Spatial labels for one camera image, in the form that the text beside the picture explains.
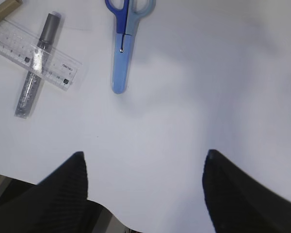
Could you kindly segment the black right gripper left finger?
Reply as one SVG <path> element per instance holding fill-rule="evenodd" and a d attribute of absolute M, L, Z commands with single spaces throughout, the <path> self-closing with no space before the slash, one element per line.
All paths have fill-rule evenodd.
<path fill-rule="evenodd" d="M 78 233 L 88 196 L 84 153 L 0 206 L 0 233 Z"/>

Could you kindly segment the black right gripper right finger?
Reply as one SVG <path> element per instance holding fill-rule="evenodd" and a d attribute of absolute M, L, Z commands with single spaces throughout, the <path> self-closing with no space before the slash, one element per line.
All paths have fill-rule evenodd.
<path fill-rule="evenodd" d="M 202 187 L 217 233 L 291 233 L 291 202 L 217 150 L 208 151 Z"/>

